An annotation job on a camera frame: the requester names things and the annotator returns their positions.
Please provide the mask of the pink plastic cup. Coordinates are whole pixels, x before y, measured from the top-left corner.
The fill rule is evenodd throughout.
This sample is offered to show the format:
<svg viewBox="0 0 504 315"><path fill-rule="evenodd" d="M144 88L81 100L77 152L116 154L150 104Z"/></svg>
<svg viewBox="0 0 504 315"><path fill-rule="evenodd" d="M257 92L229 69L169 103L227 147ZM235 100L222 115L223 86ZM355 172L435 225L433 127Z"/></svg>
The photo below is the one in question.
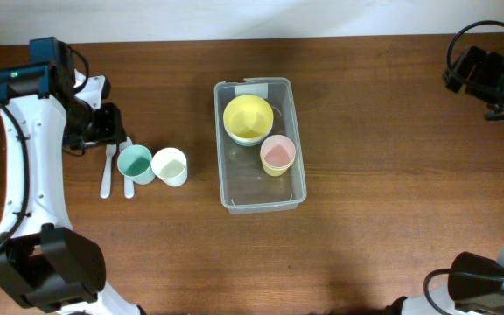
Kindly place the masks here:
<svg viewBox="0 0 504 315"><path fill-rule="evenodd" d="M261 160L269 167L283 169L292 165L297 154L294 142L283 135L267 137L260 149Z"/></svg>

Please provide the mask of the white plastic fork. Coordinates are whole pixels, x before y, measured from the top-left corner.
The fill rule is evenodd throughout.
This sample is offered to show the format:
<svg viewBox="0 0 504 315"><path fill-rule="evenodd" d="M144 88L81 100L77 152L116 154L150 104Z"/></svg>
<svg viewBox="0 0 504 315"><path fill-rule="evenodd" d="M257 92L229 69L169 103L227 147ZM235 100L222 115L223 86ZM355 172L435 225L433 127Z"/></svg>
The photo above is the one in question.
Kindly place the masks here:
<svg viewBox="0 0 504 315"><path fill-rule="evenodd" d="M106 199L111 193L111 180L112 180L112 162L117 152L116 144L108 144L106 146L106 160L101 180L100 197Z"/></svg>

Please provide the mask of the green plastic cup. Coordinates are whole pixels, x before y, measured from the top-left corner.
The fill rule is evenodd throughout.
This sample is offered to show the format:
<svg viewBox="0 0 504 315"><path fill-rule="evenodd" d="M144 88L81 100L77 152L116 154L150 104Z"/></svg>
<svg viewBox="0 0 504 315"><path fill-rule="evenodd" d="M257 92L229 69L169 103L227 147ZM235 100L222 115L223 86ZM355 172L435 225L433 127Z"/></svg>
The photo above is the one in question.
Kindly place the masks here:
<svg viewBox="0 0 504 315"><path fill-rule="evenodd" d="M151 169L152 155L146 147L134 144L124 149L118 159L119 172L139 185L148 185L156 177Z"/></svg>

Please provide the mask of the white plastic cup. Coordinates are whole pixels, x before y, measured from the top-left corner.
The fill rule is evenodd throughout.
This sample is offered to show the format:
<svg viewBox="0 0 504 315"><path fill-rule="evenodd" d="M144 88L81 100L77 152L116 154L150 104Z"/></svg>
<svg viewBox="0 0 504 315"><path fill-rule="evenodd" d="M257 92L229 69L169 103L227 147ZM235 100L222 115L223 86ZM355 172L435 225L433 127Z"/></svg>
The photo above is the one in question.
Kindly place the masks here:
<svg viewBox="0 0 504 315"><path fill-rule="evenodd" d="M173 147L159 150L151 160L151 169L171 187L182 186L188 178L186 155L182 150Z"/></svg>

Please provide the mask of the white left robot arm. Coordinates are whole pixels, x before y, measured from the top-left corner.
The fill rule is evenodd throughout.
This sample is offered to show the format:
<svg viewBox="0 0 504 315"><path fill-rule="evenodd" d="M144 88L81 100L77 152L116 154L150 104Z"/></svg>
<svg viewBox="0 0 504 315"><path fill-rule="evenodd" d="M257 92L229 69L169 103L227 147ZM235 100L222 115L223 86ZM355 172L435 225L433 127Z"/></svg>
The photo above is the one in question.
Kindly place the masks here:
<svg viewBox="0 0 504 315"><path fill-rule="evenodd" d="M127 138L105 76L79 72L81 55L54 37L29 44L26 65L0 71L6 192L0 288L20 307L58 314L139 314L108 283L101 248L68 216L62 155Z"/></svg>

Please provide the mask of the yellow plastic bowl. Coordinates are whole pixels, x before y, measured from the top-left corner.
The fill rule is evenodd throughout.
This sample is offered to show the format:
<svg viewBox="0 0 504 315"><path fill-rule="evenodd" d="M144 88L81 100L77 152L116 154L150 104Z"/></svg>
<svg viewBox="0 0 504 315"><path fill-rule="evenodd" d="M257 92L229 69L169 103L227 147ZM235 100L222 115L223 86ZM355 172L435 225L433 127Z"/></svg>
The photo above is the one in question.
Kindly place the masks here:
<svg viewBox="0 0 504 315"><path fill-rule="evenodd" d="M223 111L223 126L240 137L258 137L272 129L274 113L267 101L254 94L243 94L231 100Z"/></svg>

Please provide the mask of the yellow plastic cup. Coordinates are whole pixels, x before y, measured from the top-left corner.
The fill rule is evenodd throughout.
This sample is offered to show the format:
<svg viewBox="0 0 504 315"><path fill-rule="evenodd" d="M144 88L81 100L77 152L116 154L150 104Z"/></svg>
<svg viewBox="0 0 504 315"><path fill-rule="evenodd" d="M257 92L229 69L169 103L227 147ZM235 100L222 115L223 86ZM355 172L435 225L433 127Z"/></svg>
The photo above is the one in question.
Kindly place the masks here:
<svg viewBox="0 0 504 315"><path fill-rule="evenodd" d="M284 166L274 166L272 164L269 164L267 161L264 159L262 160L262 168L264 171L271 177L279 177L282 176L287 170L292 166L294 163L293 160L291 160L288 164Z"/></svg>

